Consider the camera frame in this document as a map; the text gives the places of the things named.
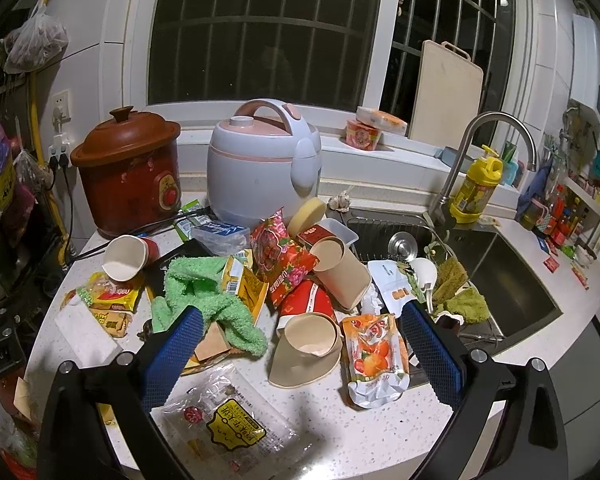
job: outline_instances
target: white rice cooker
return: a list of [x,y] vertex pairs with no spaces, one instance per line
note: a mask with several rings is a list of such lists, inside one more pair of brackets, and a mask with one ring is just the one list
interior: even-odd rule
[[[256,117],[261,107],[282,121]],[[219,219],[253,229],[283,207],[288,221],[317,195],[320,133],[298,109],[276,99],[246,102],[216,124],[206,157],[209,205]]]

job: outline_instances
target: brown clay lid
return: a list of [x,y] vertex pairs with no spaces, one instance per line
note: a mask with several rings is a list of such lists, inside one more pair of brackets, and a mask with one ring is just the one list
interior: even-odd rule
[[113,119],[98,124],[71,153],[78,168],[102,166],[161,148],[180,135],[180,125],[151,112],[116,108]]

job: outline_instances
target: faucet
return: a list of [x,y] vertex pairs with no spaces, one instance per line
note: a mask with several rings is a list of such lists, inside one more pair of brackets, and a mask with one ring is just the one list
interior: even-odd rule
[[526,126],[520,122],[520,120],[515,118],[513,115],[509,115],[504,112],[484,112],[478,116],[475,116],[471,122],[469,122],[464,134],[462,135],[456,160],[454,161],[454,164],[451,167],[448,176],[446,177],[446,181],[444,186],[442,186],[442,190],[429,206],[429,216],[431,216],[431,219],[436,227],[442,227],[443,232],[452,229],[456,225],[456,219],[453,218],[451,212],[449,211],[449,202],[451,202],[450,195],[451,189],[454,186],[456,178],[458,177],[460,165],[464,160],[466,151],[469,149],[469,144],[474,138],[476,130],[484,123],[489,123],[491,121],[503,121],[510,126],[513,126],[522,135],[523,139],[525,139],[526,152],[528,153],[526,168],[529,171],[536,170],[538,165],[538,152],[536,151],[536,144],[531,138],[529,130],[526,129]]

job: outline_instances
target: stainless steel sink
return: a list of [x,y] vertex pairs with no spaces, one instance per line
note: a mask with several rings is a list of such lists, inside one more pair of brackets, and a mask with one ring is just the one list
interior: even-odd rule
[[[398,231],[416,238],[418,256],[424,248],[438,242],[434,261],[442,263],[452,253],[464,265],[471,282],[484,296],[489,320],[462,327],[460,338],[468,348],[483,348],[495,355],[519,343],[557,319],[562,313],[519,254],[490,226],[454,229],[446,244],[421,216],[351,209],[348,213],[330,212],[360,239],[352,249],[364,263],[388,256],[388,242]],[[411,385],[427,382],[420,370],[412,370]]]

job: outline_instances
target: cutting board handle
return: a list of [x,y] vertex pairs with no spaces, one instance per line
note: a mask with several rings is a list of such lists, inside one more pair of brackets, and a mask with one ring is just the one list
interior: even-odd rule
[[465,57],[467,59],[467,61],[471,61],[471,56],[469,56],[461,48],[455,46],[453,43],[449,43],[448,41],[443,41],[442,43],[440,43],[440,45],[443,46],[444,48],[448,48],[449,50],[453,51],[455,54],[458,54],[458,56]]

